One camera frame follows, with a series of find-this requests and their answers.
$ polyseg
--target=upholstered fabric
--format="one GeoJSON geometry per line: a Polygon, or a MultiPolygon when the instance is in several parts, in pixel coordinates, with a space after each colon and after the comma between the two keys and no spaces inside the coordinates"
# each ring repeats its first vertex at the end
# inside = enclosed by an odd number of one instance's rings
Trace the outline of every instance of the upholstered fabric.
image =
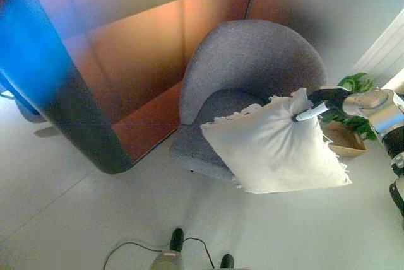
{"type": "Polygon", "coordinates": [[[202,106],[195,122],[191,125],[182,124],[176,132],[170,149],[175,164],[181,168],[232,181],[233,173],[206,141],[200,126],[211,122],[214,117],[232,115],[250,104],[265,105],[267,102],[237,90],[221,90],[212,94],[202,106]]]}
{"type": "Polygon", "coordinates": [[[222,89],[261,99],[307,93],[326,83],[323,63],[295,31],[269,21],[239,20],[214,28],[188,64],[181,91],[182,124],[192,124],[205,100],[222,89]]]}
{"type": "Polygon", "coordinates": [[[181,90],[181,125],[170,155],[178,167],[232,180],[199,126],[252,103],[267,104],[270,96],[288,96],[299,88],[310,93],[325,84],[318,53],[295,31],[263,20],[222,23],[189,61],[181,90]]]}

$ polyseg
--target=wooden wall panel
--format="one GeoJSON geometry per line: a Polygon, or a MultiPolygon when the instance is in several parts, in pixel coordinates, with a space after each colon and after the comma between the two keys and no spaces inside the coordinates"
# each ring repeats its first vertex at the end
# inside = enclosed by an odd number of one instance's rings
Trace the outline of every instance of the wooden wall panel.
{"type": "Polygon", "coordinates": [[[41,0],[133,160],[178,125],[187,61],[213,27],[242,19],[247,2],[41,0]]]}

